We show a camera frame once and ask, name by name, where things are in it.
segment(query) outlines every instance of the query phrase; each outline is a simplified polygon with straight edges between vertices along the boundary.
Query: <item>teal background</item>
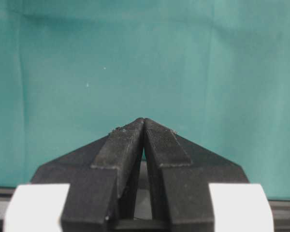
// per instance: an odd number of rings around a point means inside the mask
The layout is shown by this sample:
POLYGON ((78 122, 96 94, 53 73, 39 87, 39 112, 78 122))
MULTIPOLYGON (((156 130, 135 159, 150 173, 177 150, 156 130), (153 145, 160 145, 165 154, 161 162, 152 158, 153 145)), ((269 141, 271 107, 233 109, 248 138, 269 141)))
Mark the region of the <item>teal background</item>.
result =
POLYGON ((140 116, 290 199, 290 0, 0 0, 0 186, 140 116))

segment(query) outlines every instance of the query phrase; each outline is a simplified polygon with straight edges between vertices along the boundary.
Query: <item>textured surface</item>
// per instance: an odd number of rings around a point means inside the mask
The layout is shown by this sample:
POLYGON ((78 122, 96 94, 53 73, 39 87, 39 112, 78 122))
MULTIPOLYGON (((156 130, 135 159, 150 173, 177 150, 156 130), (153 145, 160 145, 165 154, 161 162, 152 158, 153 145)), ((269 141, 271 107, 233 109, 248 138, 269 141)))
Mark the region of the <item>textured surface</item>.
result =
POLYGON ((171 129, 147 118, 144 133, 147 153, 155 154, 152 161, 158 167, 190 166, 192 164, 190 156, 181 147, 171 129))
POLYGON ((290 0, 0 0, 1 186, 140 116, 290 198, 290 0))
POLYGON ((122 195, 136 160, 138 160, 137 167, 140 166, 143 151, 143 124, 144 120, 138 118, 128 125, 113 130, 91 163, 92 169, 117 171, 118 198, 122 195))

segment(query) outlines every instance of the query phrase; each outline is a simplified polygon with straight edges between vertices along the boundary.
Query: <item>black mount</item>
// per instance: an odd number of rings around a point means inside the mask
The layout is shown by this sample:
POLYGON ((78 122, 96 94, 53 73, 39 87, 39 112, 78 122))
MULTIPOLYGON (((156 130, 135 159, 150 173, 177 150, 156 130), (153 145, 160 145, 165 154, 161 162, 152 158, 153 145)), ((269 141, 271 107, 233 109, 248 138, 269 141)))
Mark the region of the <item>black mount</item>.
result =
POLYGON ((31 182, 70 183, 64 231, 107 231, 133 218, 143 148, 153 221, 172 231, 214 231, 208 183, 248 182, 239 165, 143 118, 40 166, 31 182))

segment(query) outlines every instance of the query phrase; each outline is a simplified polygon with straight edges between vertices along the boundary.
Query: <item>black plastic part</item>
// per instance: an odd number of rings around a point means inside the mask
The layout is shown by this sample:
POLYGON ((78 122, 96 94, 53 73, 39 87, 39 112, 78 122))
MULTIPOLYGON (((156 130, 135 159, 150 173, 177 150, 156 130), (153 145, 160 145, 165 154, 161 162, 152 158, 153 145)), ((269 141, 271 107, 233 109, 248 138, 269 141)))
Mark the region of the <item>black plastic part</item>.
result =
POLYGON ((118 198, 126 187, 135 161, 141 161, 143 123, 144 120, 138 118, 124 127, 113 130, 91 165, 93 169, 114 169, 118 172, 118 198))
POLYGON ((118 220, 110 222, 111 231, 169 232, 169 224, 159 220, 118 220))
POLYGON ((32 183, 70 183, 61 216, 64 232, 106 231, 108 220, 133 217, 142 135, 139 118, 39 167, 32 183))
POLYGON ((208 183, 248 182, 237 164, 150 119, 145 120, 145 155, 153 218, 169 220, 174 232, 213 232, 208 183))
POLYGON ((160 169, 171 166, 189 166, 192 161, 169 128, 148 118, 145 119, 144 148, 150 183, 152 217, 156 220, 168 220, 160 169))

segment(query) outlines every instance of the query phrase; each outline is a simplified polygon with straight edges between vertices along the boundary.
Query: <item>white block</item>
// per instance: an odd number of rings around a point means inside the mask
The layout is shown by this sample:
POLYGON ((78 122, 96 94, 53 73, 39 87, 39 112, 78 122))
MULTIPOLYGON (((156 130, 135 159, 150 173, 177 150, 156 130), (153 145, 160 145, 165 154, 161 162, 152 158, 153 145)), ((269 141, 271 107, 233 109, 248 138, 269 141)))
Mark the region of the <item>white block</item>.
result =
POLYGON ((209 184, 215 232, 274 232, 270 205, 259 184, 209 184))
POLYGON ((62 232, 70 184, 19 185, 5 214, 4 232, 62 232))

